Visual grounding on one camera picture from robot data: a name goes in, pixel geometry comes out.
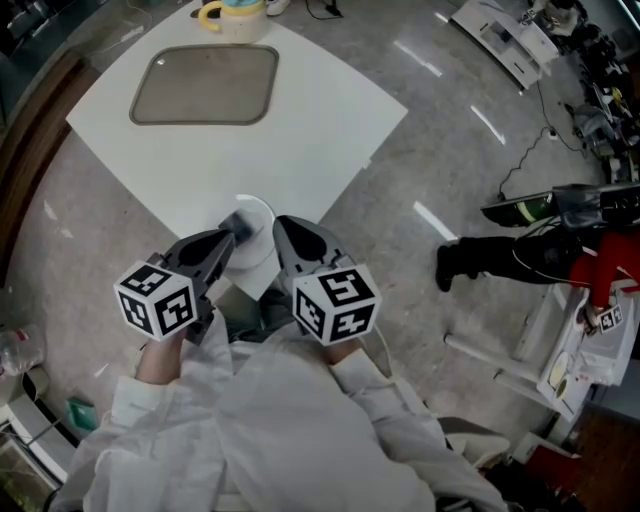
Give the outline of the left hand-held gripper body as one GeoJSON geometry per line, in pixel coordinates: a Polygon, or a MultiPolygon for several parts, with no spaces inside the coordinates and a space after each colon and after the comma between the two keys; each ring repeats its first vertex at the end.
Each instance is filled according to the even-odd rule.
{"type": "Polygon", "coordinates": [[[215,281],[210,257],[193,263],[176,252],[155,253],[127,270],[114,291],[129,327],[158,342],[184,330],[186,340],[199,345],[214,319],[206,294],[215,281]]]}

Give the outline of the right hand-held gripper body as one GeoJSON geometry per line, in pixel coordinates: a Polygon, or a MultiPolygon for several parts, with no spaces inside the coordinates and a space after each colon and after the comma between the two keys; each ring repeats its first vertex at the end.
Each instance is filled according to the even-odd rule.
{"type": "Polygon", "coordinates": [[[340,249],[325,260],[294,256],[284,262],[292,312],[301,330],[323,346],[371,333],[382,298],[364,264],[340,249]]]}

